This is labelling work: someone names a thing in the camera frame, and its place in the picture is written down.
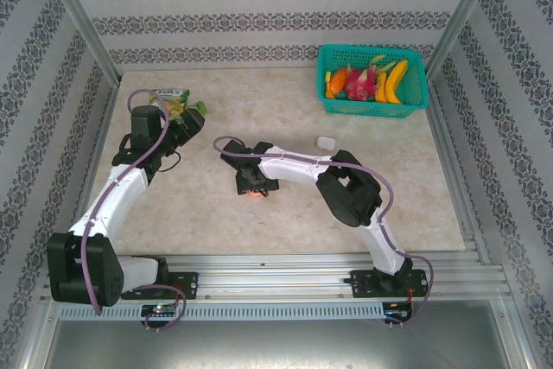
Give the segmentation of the green yellow snack packet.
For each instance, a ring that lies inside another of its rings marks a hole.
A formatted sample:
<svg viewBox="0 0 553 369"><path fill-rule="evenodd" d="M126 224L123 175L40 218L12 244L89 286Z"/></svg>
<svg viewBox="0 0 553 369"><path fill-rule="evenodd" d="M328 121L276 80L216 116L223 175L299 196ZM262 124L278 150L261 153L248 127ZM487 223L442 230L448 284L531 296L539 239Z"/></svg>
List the green yellow snack packet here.
<svg viewBox="0 0 553 369"><path fill-rule="evenodd" d="M167 118L163 109L167 109L168 119L182 122L184 115L191 113L204 119L207 114L207 107L203 101L188 103L190 91L188 89L155 89L149 96L149 104L156 106L161 111L161 119Z"/></svg>

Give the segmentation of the orange round fruit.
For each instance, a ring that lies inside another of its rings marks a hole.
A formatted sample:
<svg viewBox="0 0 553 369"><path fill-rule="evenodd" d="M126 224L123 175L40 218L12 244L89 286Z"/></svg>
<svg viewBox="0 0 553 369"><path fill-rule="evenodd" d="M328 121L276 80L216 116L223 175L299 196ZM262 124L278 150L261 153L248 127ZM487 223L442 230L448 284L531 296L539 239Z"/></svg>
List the orange round fruit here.
<svg viewBox="0 0 553 369"><path fill-rule="evenodd" d="M343 91L347 77L347 70L345 68L341 68L331 75L329 87L333 95L337 95Z"/></svg>

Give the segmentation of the large yellow banana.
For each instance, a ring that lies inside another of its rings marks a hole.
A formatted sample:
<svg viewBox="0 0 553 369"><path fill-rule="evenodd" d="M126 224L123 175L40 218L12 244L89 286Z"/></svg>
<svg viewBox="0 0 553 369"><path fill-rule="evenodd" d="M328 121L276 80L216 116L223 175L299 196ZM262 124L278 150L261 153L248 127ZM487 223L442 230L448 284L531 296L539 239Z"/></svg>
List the large yellow banana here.
<svg viewBox="0 0 553 369"><path fill-rule="evenodd" d="M385 100L387 104L402 104L397 97L397 89L404 75L407 73L408 67L409 62L407 60L401 60L391 69L385 83Z"/></svg>

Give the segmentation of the aluminium mounting rail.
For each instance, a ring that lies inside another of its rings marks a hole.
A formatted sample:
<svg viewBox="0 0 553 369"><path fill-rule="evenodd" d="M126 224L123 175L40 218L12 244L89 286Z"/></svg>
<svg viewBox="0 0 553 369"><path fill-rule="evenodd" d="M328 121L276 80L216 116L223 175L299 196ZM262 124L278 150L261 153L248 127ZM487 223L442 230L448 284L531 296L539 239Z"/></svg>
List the aluminium mounting rail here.
<svg viewBox="0 0 553 369"><path fill-rule="evenodd" d="M488 300L512 294L504 268L486 264L474 249L424 252L434 268L430 298ZM343 280L369 270L367 253L169 256L175 271L199 274L197 301L300 302L351 299Z"/></svg>

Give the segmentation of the small green circuit board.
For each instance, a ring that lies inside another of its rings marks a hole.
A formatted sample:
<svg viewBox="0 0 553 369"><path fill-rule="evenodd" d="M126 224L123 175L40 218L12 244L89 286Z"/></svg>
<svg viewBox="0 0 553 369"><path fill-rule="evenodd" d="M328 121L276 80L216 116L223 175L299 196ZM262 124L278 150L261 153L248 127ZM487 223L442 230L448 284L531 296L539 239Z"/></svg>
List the small green circuit board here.
<svg viewBox="0 0 553 369"><path fill-rule="evenodd" d="M407 322L413 313L411 302L385 302L383 307L385 320L392 324Z"/></svg>
<svg viewBox="0 0 553 369"><path fill-rule="evenodd" d="M148 316L154 317L174 317L176 307L174 305L155 304L155 305L143 305L141 310L141 316L143 318Z"/></svg>

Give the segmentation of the pink dragon fruit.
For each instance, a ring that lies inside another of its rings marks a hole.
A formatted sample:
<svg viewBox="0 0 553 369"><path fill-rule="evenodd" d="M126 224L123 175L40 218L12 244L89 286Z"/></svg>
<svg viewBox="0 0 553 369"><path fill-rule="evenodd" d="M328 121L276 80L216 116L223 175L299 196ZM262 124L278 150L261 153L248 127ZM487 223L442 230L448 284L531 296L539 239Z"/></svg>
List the pink dragon fruit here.
<svg viewBox="0 0 553 369"><path fill-rule="evenodd" d="M378 71L375 65L364 70L354 70L350 65L347 65L343 92L349 100L371 101L378 90L377 77Z"/></svg>

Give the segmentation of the teal plastic basket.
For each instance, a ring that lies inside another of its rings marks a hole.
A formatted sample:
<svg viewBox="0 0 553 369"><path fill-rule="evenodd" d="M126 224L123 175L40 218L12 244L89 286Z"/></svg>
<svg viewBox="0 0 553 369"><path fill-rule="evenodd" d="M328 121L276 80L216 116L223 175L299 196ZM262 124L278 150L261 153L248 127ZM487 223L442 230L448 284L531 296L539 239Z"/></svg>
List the teal plastic basket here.
<svg viewBox="0 0 553 369"><path fill-rule="evenodd" d="M372 58L383 55L383 64L408 61L406 74L398 85L397 104L384 104L376 101L350 101L327 99L326 73L335 72L347 64L354 69L369 66ZM414 111L424 110L429 103L429 89L424 71L423 57L413 49L382 48L374 46L354 46L326 44L321 46L317 60L317 93L325 112L355 116L407 118Z"/></svg>

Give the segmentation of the aluminium frame post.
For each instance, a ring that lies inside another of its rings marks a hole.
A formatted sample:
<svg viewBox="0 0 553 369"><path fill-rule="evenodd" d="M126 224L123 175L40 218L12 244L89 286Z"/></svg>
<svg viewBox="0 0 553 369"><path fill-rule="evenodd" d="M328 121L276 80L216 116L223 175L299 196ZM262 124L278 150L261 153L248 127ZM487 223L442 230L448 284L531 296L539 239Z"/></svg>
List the aluminium frame post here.
<svg viewBox="0 0 553 369"><path fill-rule="evenodd" d="M476 6L478 0L460 0L452 14L443 34L435 45L435 49L426 65L427 79L432 80L440 71L442 63L453 47L457 36L464 27L467 19Z"/></svg>
<svg viewBox="0 0 553 369"><path fill-rule="evenodd" d="M111 86L119 87L122 75L93 24L81 0L61 0L78 31L90 48L95 61Z"/></svg>

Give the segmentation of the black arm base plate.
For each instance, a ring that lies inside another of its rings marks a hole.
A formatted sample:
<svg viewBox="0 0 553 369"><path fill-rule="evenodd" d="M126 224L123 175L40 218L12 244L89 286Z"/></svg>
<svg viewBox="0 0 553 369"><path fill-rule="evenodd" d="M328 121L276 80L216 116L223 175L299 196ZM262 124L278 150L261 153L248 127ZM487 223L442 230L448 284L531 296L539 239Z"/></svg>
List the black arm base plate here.
<svg viewBox="0 0 553 369"><path fill-rule="evenodd" d="M197 296L199 274L196 272L169 272L156 284L172 286L179 289L186 299L194 300ZM122 294L123 300L170 300L174 301L177 294L170 289L134 289Z"/></svg>
<svg viewBox="0 0 553 369"><path fill-rule="evenodd" d="M354 298L424 297L429 279L424 270L411 270L405 276L390 276L379 270L352 270L343 280L352 288Z"/></svg>

